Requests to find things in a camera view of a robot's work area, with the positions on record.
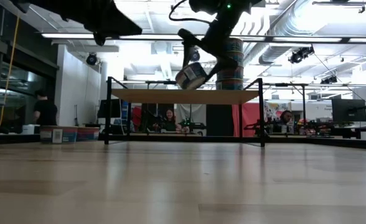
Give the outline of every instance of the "yellow cable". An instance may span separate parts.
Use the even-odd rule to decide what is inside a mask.
[[[9,73],[7,74],[6,87],[4,89],[4,104],[6,104],[7,88],[9,88],[9,77],[10,77],[11,69],[12,69],[12,65],[13,65],[14,49],[16,49],[16,40],[17,40],[17,33],[18,33],[18,29],[19,29],[19,22],[20,22],[20,17],[17,16],[16,29],[14,30],[13,46],[12,46],[12,49],[11,49]],[[4,112],[4,106],[2,106],[0,126],[2,125],[2,121],[3,121],[3,112]]]

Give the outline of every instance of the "computer monitor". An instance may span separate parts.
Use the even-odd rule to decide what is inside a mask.
[[[100,108],[97,113],[97,118],[105,118],[106,117],[106,100],[100,101]],[[121,117],[121,100],[120,99],[112,99],[111,100],[111,118],[120,118]]]
[[[332,119],[334,122],[366,121],[365,109],[354,110],[365,106],[364,100],[332,99]]]

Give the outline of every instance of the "dark hair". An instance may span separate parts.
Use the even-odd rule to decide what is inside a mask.
[[[281,121],[284,121],[284,122],[285,122],[285,120],[284,120],[284,115],[285,115],[285,114],[287,114],[287,113],[292,114],[292,112],[291,112],[291,111],[289,111],[289,110],[284,111],[284,112],[280,115],[280,120],[281,120]]]
[[[37,91],[35,91],[35,96],[46,97],[47,94],[46,94],[45,90],[37,90]]]
[[[171,119],[171,121],[175,122],[175,111],[174,111],[174,109],[171,109],[171,108],[166,109],[166,110],[165,110],[165,117],[166,117],[166,113],[167,113],[169,110],[172,112],[172,119]]]

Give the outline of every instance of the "wooden floor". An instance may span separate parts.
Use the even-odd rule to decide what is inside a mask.
[[[4,224],[366,223],[366,151],[304,144],[0,146]]]

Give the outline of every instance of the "robotic arm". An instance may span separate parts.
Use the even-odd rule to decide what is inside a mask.
[[[174,9],[186,0],[178,3]],[[227,57],[222,49],[223,43],[230,37],[232,30],[236,26],[243,12],[249,12],[252,5],[259,3],[261,0],[189,0],[191,9],[194,12],[204,11],[208,14],[217,16],[209,24],[205,37],[202,40],[196,38],[191,32],[180,29],[178,35],[183,39],[184,59],[183,67],[189,64],[190,52],[194,46],[200,47],[207,53],[215,56],[218,63],[207,75],[205,82],[212,78],[217,72],[226,68],[237,68],[237,62]]]

